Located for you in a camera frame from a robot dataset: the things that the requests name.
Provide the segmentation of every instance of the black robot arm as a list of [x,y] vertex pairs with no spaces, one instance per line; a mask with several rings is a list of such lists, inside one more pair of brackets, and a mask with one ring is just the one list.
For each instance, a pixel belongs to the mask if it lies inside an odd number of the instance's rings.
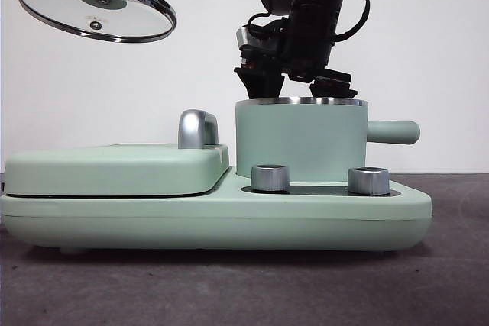
[[[291,80],[311,83],[315,97],[353,98],[351,75],[325,69],[335,42],[347,40],[364,25],[370,0],[360,21],[344,34],[336,34],[343,0],[261,0],[267,13],[250,18],[238,30],[242,64],[235,72],[248,90],[249,98],[276,98],[283,74]],[[282,17],[266,26],[253,24],[256,18]]]

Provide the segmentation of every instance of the small pot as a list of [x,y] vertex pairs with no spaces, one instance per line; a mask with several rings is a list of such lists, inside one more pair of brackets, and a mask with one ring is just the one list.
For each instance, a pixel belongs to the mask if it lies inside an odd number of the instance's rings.
[[292,182],[344,182],[365,166],[368,141],[413,144],[413,121],[368,121],[368,103],[349,98],[263,98],[236,105],[237,174],[257,164],[289,166]]

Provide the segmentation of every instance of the glass lid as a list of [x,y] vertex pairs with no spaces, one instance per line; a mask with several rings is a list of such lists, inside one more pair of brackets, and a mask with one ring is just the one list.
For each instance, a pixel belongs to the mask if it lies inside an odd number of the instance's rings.
[[19,0],[40,21],[83,37],[150,42],[168,36],[176,15],[164,0]]

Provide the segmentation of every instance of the gray carpet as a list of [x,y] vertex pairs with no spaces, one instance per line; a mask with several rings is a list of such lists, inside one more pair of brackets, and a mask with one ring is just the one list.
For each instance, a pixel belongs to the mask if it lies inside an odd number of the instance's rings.
[[95,250],[2,235],[2,325],[489,324],[489,175],[395,175],[433,198],[398,253]]

